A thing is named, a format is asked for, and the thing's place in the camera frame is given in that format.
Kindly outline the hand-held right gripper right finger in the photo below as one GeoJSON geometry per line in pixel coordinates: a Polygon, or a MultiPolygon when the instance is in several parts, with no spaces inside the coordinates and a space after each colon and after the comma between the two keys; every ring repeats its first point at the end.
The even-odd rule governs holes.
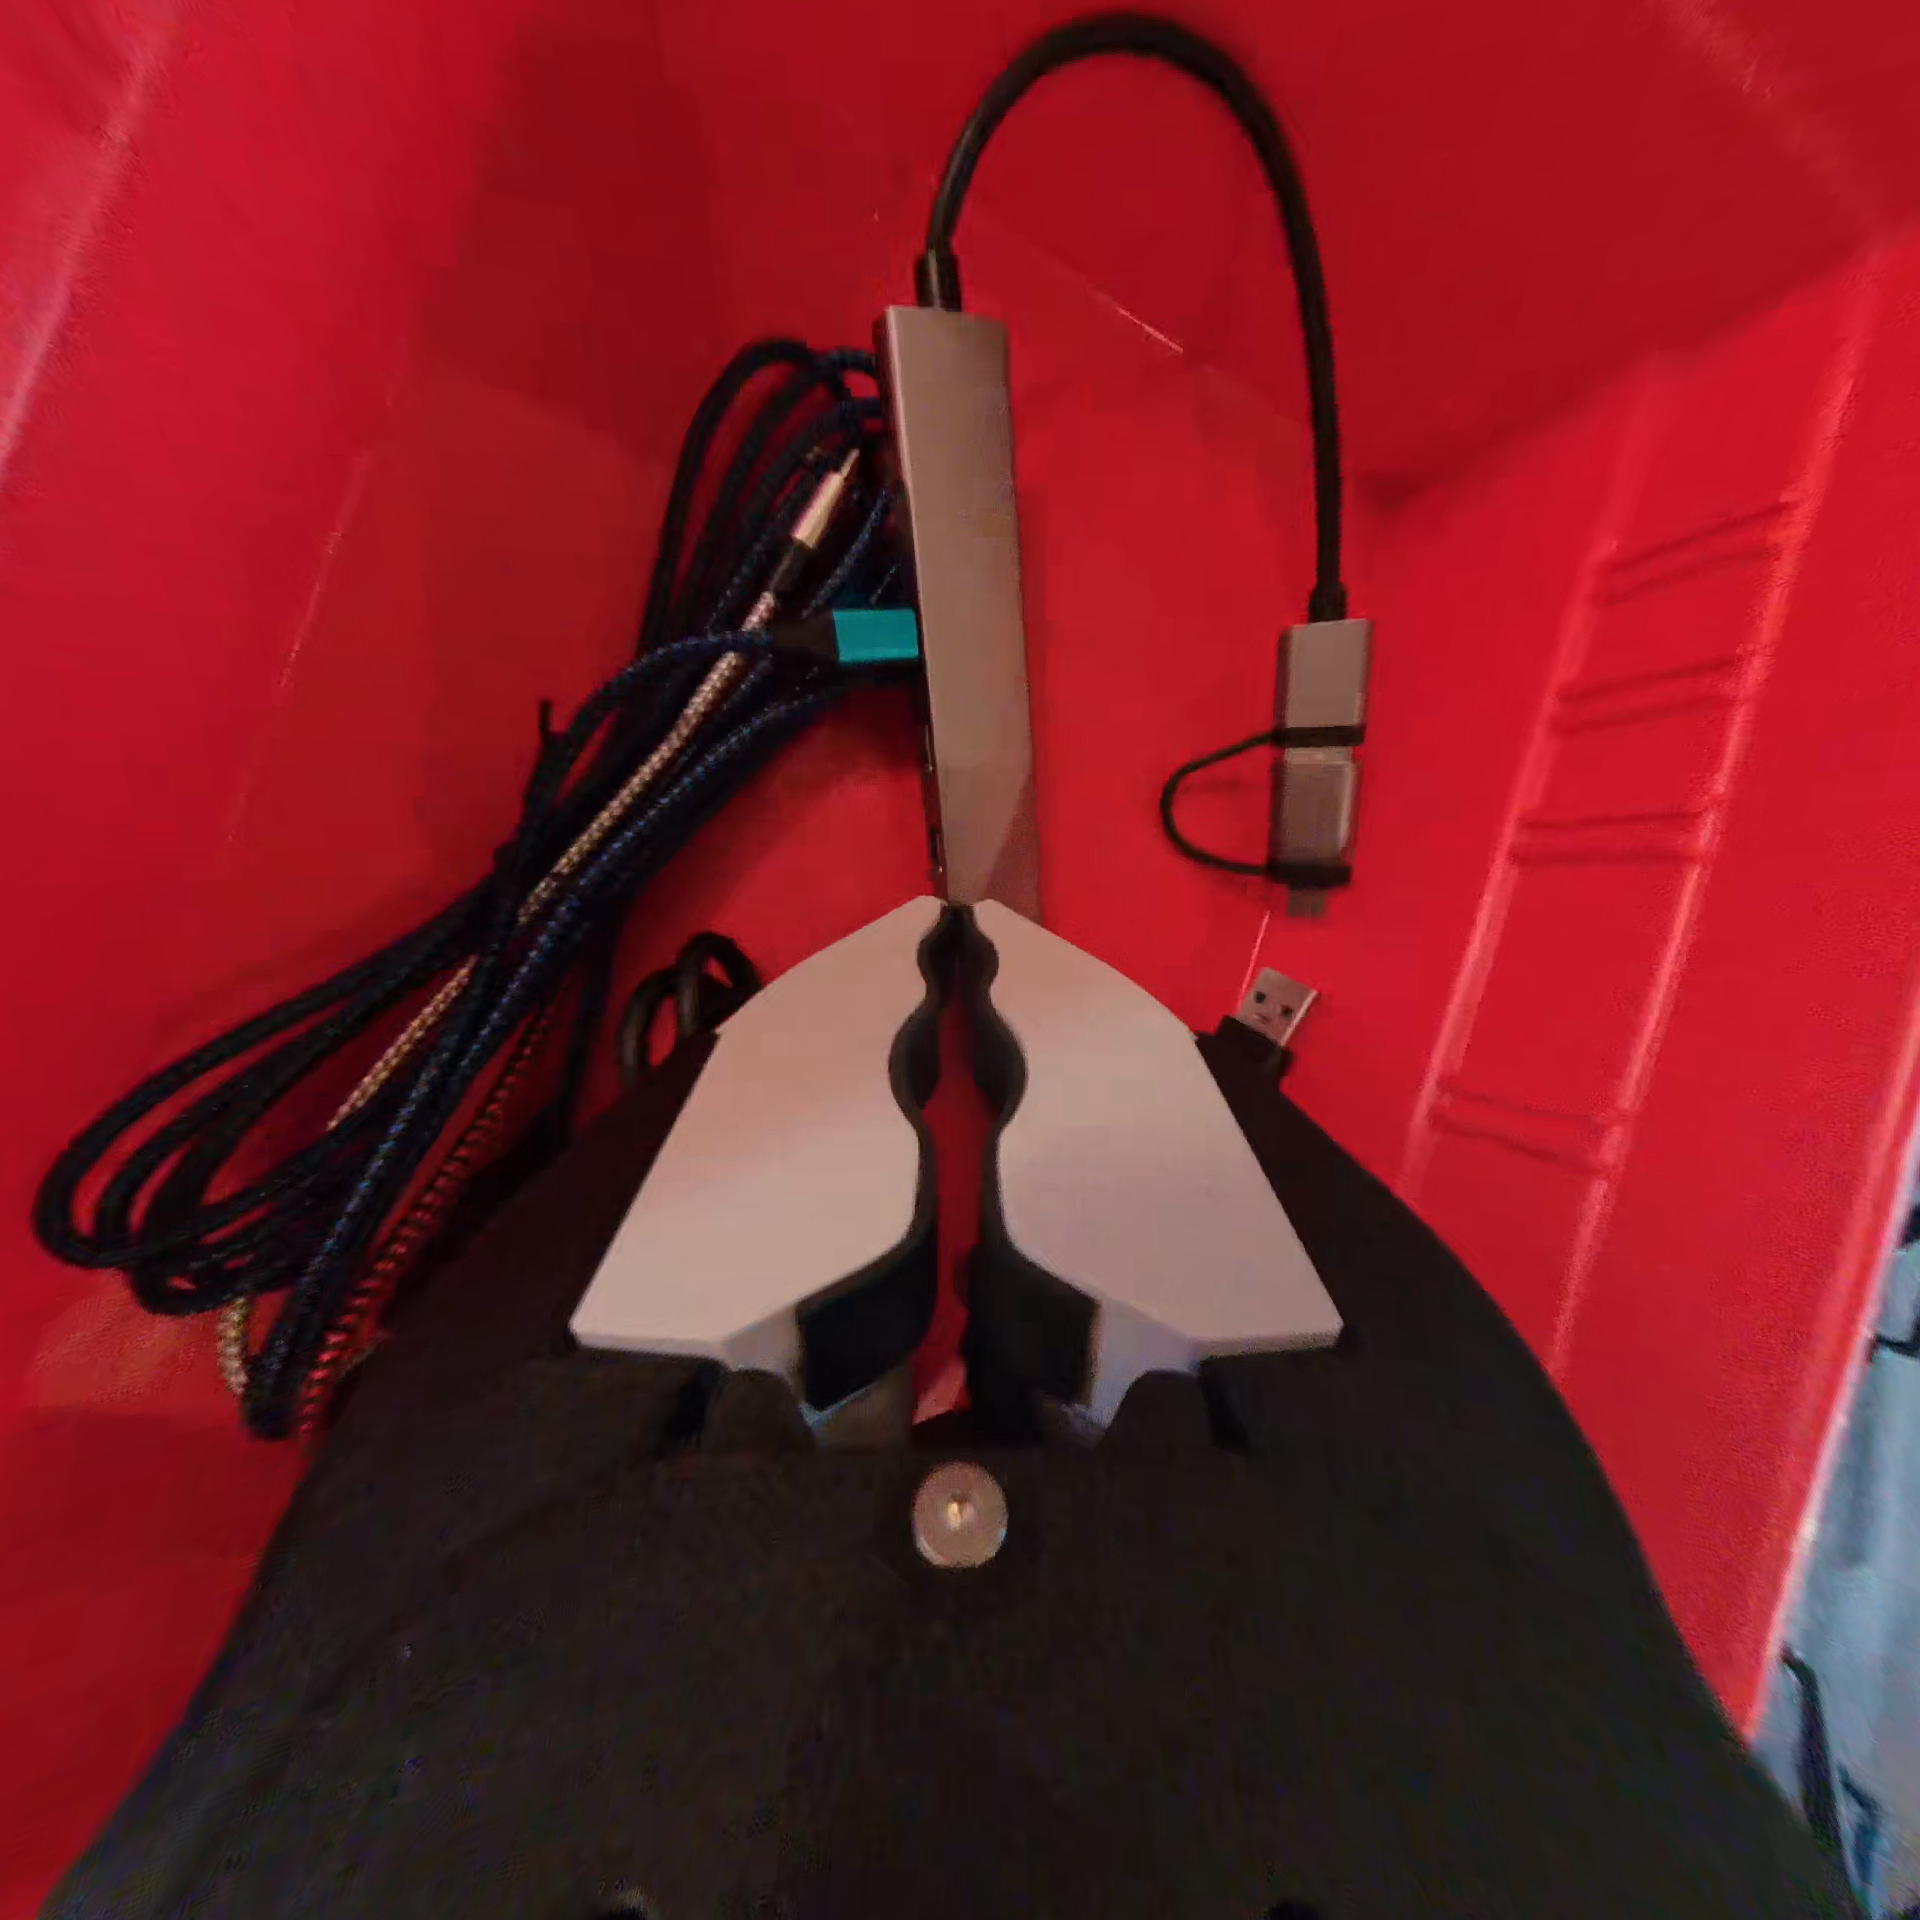
{"type": "Polygon", "coordinates": [[[1144,1374],[1339,1338],[1195,1030],[1002,901],[965,912],[965,1011],[994,1110],[965,1357],[994,1380],[1108,1424],[1144,1374]]]}

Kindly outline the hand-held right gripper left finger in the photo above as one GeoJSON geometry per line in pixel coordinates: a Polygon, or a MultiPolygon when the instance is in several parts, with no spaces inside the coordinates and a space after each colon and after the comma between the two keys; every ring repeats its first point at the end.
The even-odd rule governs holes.
{"type": "Polygon", "coordinates": [[[718,1022],[570,1338],[781,1374],[807,1416],[910,1373],[939,1309],[939,899],[718,1022]]]}

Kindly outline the grey usb hub with cable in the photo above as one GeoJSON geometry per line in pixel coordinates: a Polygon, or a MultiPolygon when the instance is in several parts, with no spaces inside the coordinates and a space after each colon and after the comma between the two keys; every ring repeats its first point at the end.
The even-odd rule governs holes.
{"type": "Polygon", "coordinates": [[[960,307],[959,229],[986,141],[1050,74],[1088,60],[1150,60],[1210,90],[1257,161],[1288,257],[1311,398],[1317,566],[1304,621],[1280,636],[1264,730],[1163,778],[1163,844],[1228,879],[1283,892],[1297,918],[1354,879],[1358,740],[1370,724],[1370,621],[1346,592],[1346,459],[1325,257],[1304,177],[1254,74],[1210,33],[1141,9],[1085,14],[1021,46],[960,120],[929,205],[910,300],[877,322],[877,381],[904,486],[906,572],[924,621],[924,765],[944,899],[1041,918],[1038,763],[1021,636],[1021,540],[1011,473],[1006,328],[960,307]],[[1270,823],[1257,859],[1185,836],[1178,789],[1264,752],[1270,823]]]}

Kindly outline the red plastic bin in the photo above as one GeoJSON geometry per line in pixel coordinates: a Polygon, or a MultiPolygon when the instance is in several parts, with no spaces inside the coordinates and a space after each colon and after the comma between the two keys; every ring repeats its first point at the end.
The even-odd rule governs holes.
{"type": "MultiPolygon", "coordinates": [[[[300,1478],[206,1321],[43,1261],[133,1078],[480,879],[634,644],[685,419],[867,340],[1073,4],[5,4],[5,1915],[300,1478]]],[[[1041,908],[1304,1116],[1573,1394],[1733,1723],[1913,1129],[1913,4],[1170,4],[1298,147],[1354,887],[1163,849],[1311,578],[1283,244],[1170,72],[1055,74],[959,231],[1011,328],[1041,908]]]]}

